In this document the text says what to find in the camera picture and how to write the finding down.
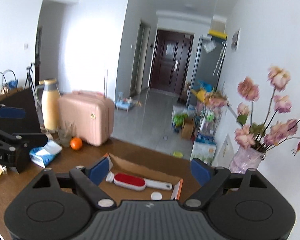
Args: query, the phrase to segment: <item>lint roller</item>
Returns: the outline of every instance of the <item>lint roller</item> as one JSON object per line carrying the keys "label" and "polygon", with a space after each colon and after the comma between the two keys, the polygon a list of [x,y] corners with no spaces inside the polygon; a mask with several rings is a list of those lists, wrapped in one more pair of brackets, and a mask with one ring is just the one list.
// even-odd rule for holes
{"label": "lint roller", "polygon": [[109,172],[109,174],[106,177],[106,181],[109,183],[114,182],[114,184],[117,186],[133,189],[136,191],[142,191],[145,189],[145,187],[162,190],[172,190],[171,183],[160,182],[151,179],[143,179],[124,173],[117,173],[116,175],[114,175],[112,172]]}

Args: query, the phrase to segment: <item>tripod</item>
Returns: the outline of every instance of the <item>tripod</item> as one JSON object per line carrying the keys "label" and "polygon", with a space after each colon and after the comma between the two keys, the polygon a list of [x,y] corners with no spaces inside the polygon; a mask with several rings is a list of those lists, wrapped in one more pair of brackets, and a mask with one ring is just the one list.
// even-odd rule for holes
{"label": "tripod", "polygon": [[31,88],[33,90],[34,94],[36,94],[35,86],[33,84],[32,77],[31,77],[31,73],[33,73],[32,66],[34,66],[34,63],[31,63],[31,65],[29,67],[27,67],[28,74],[27,74],[27,79],[25,80],[24,89],[27,86],[27,82],[29,82],[29,88]]}

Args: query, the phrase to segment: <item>suitcase handle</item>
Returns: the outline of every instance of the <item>suitcase handle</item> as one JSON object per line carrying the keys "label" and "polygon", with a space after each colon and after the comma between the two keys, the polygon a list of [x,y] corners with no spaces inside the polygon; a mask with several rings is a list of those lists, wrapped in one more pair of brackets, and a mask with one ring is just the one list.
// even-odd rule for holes
{"label": "suitcase handle", "polygon": [[105,95],[103,93],[101,93],[101,92],[79,90],[79,91],[73,91],[72,93],[76,94],[76,95],[87,95],[87,96],[103,97],[103,98],[105,98]]}

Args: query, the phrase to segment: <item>cardboard box on floor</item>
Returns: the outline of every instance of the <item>cardboard box on floor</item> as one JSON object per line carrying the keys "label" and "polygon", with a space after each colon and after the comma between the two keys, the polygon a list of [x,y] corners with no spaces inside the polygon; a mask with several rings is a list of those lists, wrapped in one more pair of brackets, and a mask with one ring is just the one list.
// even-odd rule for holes
{"label": "cardboard box on floor", "polygon": [[114,174],[121,172],[145,179],[169,182],[173,185],[173,189],[170,191],[149,187],[146,187],[143,191],[135,191],[116,186],[114,183],[106,182],[106,180],[103,179],[99,188],[112,197],[118,205],[121,200],[151,200],[151,193],[154,191],[162,194],[162,200],[179,199],[183,182],[182,178],[151,170],[145,166],[123,160],[112,154],[106,154],[105,157],[109,159],[109,171],[112,171]]}
{"label": "cardboard box on floor", "polygon": [[191,136],[194,130],[193,118],[186,118],[183,121],[183,126],[181,130],[181,138],[191,140]]}

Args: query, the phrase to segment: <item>artificial flower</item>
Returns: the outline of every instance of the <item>artificial flower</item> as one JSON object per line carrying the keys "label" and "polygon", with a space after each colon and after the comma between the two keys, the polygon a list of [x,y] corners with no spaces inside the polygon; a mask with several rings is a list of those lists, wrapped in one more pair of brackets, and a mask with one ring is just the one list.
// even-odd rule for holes
{"label": "artificial flower", "polygon": [[228,100],[227,97],[222,96],[220,92],[211,92],[206,94],[203,103],[207,108],[215,109],[216,107],[226,106]]}
{"label": "artificial flower", "polygon": [[234,139],[244,149],[248,149],[256,143],[253,139],[253,134],[250,134],[250,127],[248,125],[244,125],[242,129],[236,129]]}
{"label": "artificial flower", "polygon": [[281,69],[277,66],[270,68],[268,78],[268,80],[270,80],[271,85],[273,85],[278,91],[284,90],[291,79],[290,73],[288,71]]}
{"label": "artificial flower", "polygon": [[289,113],[291,112],[292,103],[289,100],[289,96],[274,96],[273,100],[275,102],[274,110],[279,113]]}
{"label": "artificial flower", "polygon": [[278,145],[279,142],[289,136],[288,124],[277,122],[271,127],[270,133],[264,137],[264,143],[267,146]]}
{"label": "artificial flower", "polygon": [[287,121],[289,135],[295,135],[297,133],[298,131],[297,122],[298,122],[297,119],[289,119]]}
{"label": "artificial flower", "polygon": [[272,146],[274,145],[274,137],[270,134],[266,134],[265,137],[263,138],[263,142],[266,146]]}
{"label": "artificial flower", "polygon": [[238,115],[249,115],[249,107],[244,103],[240,103],[237,108]]}
{"label": "artificial flower", "polygon": [[293,156],[296,156],[296,154],[300,152],[300,141],[298,142],[297,148],[295,150],[292,150]]}
{"label": "artificial flower", "polygon": [[259,99],[259,87],[249,77],[246,77],[243,82],[239,83],[238,93],[248,101],[257,101]]}

